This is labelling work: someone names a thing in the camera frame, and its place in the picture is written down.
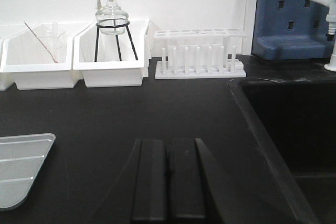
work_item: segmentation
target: white plastic tray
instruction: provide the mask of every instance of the white plastic tray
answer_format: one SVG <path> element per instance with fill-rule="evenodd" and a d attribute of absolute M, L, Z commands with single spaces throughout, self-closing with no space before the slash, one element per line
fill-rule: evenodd
<path fill-rule="evenodd" d="M 80 70 L 87 87 L 139 86 L 148 77 L 149 45 L 146 33 L 149 20 L 131 20 L 130 32 L 139 60 L 127 33 L 119 35 L 122 61 L 119 61 L 115 36 L 99 36 L 98 59 L 94 62 L 96 22 L 75 37 L 73 69 Z"/>
<path fill-rule="evenodd" d="M 55 138 L 49 133 L 0 137 L 0 210 L 23 203 Z"/>
<path fill-rule="evenodd" d="M 18 89 L 56 89 L 73 88 L 80 72 L 72 70 L 74 36 L 87 28 L 89 23 L 59 23 L 58 27 L 66 31 L 65 46 L 58 54 L 58 63 L 54 63 L 43 46 L 27 29 L 3 42 L 3 55 L 0 72 L 11 73 Z M 33 27 L 39 33 L 45 26 Z"/>
<path fill-rule="evenodd" d="M 25 25 L 1 25 L 0 26 L 0 61 L 2 57 L 2 45 L 3 41 L 23 30 Z M 0 73 L 0 90 L 6 90 L 14 83 L 14 80 L 10 73 Z"/>

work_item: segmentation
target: black sink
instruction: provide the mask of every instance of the black sink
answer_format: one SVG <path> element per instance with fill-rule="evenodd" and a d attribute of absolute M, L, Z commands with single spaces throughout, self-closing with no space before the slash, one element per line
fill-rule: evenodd
<path fill-rule="evenodd" d="M 246 79 L 230 87 L 293 211 L 307 223 L 336 223 L 336 81 Z"/>

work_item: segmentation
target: gray tray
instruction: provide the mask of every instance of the gray tray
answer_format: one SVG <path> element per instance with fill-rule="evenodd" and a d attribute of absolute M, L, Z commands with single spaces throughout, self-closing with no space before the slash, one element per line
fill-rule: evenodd
<path fill-rule="evenodd" d="M 0 137 L 0 210 L 24 202 L 55 138 L 49 133 Z"/>

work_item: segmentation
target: faucet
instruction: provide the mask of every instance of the faucet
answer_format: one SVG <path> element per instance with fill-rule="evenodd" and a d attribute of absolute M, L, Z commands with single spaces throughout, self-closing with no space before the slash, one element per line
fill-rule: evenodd
<path fill-rule="evenodd" d="M 329 8 L 326 21 L 329 23 L 327 41 L 332 41 L 336 33 L 336 0 L 310 0 Z M 324 68 L 336 72 L 336 43 L 331 54 L 330 62 L 324 65 Z"/>

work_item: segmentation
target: white test tube rack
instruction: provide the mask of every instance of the white test tube rack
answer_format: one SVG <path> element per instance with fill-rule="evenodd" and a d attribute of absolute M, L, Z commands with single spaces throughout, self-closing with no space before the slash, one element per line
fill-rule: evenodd
<path fill-rule="evenodd" d="M 243 38 L 238 29 L 156 31 L 162 45 L 162 61 L 156 65 L 156 79 L 246 77 L 244 65 L 236 59 L 236 46 L 228 58 L 230 38 Z"/>

